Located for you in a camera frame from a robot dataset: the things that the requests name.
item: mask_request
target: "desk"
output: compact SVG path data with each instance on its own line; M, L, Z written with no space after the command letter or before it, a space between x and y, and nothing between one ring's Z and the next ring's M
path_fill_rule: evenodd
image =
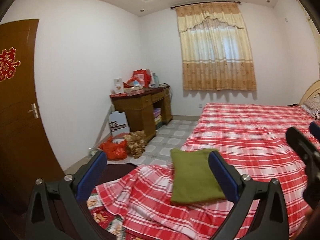
M153 108L161 108L164 124L172 120L170 106L170 87L144 89L142 94L111 98L115 110L125 112L131 132L144 130L147 142L156 136Z

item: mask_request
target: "blue gripper pad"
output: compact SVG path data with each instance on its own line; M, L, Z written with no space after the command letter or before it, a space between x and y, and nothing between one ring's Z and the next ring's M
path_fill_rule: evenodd
M320 127L315 122L309 126L310 133L320 142Z
M221 187L226 199L233 203L239 200L238 186L215 152L209 154L209 167Z
M107 167L107 156L104 152L100 152L100 155L87 169L86 173L80 180L76 191L76 200L78 203L87 201L93 188L96 186L100 175Z

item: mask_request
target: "red plaid bedsheet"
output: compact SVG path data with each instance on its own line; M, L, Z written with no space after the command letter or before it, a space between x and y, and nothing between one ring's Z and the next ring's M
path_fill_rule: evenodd
M300 107L207 104L198 125L182 147L185 151L217 148L227 163L253 179L278 178L287 205L290 234L298 228L307 204L304 164L285 141L286 130L297 127L317 148L309 133L314 119ZM173 181L170 165L142 165L116 183L96 187L111 214L124 218L123 227L156 239L209 239L232 208L228 201L175 206L170 203ZM255 201L236 238L245 235Z

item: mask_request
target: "wooden headboard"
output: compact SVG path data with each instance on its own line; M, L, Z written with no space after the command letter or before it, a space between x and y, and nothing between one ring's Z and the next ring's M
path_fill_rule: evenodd
M299 106L303 105L303 102L308 98L314 97L315 95L320 95L320 80L314 82L304 93L302 99L300 100Z

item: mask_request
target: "white wall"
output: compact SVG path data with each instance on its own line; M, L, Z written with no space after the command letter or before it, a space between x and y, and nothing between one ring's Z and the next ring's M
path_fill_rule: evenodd
M274 10L287 42L293 73L293 99L299 102L308 87L319 79L315 40L296 0L278 0Z
M40 19L34 62L40 114L66 169L94 145L113 78L126 80L140 69L139 21L98 0L16 0L1 23L30 18Z
M182 59L176 12L163 10L140 19L144 65L173 90L173 115L200 115L198 104L227 102L239 104L287 105L291 96L290 64L285 40L274 9L243 3L239 6L252 47L257 92L184 91Z

